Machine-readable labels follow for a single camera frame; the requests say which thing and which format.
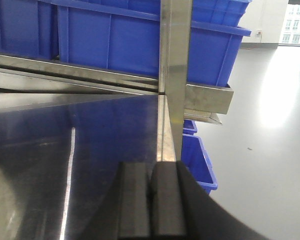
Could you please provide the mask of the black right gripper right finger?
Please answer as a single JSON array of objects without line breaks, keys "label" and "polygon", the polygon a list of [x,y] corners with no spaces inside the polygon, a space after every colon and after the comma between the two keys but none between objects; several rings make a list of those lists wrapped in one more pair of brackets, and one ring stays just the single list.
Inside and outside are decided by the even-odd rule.
[{"label": "black right gripper right finger", "polygon": [[184,240],[187,228],[175,162],[161,161],[154,166],[152,177],[152,238]]}]

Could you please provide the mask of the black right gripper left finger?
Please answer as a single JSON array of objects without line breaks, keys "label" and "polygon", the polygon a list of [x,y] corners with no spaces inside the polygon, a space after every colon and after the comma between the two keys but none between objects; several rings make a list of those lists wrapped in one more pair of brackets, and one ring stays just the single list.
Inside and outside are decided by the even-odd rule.
[{"label": "black right gripper left finger", "polygon": [[123,162],[118,239],[148,240],[148,172],[142,162]]}]

